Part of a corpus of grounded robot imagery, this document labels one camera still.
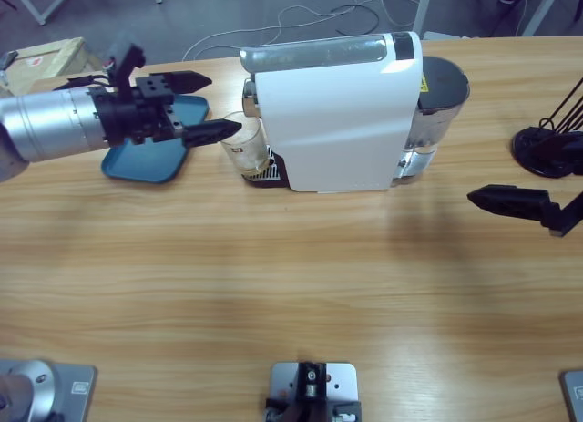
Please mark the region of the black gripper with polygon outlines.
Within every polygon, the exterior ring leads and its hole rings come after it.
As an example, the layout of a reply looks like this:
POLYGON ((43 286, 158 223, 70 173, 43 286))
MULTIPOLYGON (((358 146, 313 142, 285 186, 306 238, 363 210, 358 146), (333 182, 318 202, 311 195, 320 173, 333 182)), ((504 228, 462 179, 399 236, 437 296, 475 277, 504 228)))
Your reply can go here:
POLYGON ((221 142, 242 128, 241 123, 225 118, 183 128, 174 116, 176 94, 191 94, 211 84, 211 78, 184 70, 139 77, 126 91, 121 87, 114 91, 91 87, 88 93, 104 132, 103 140, 110 147, 127 140, 142 144, 148 139, 161 142, 180 138, 182 145, 191 149, 221 142))
MULTIPOLYGON (((536 143, 530 153, 539 160, 576 163, 582 161, 582 132, 553 133, 536 143)), ((541 221, 551 235, 564 237, 582 222, 579 194, 564 208, 550 200, 546 190, 489 184, 467 194, 478 208, 506 217, 541 221)))

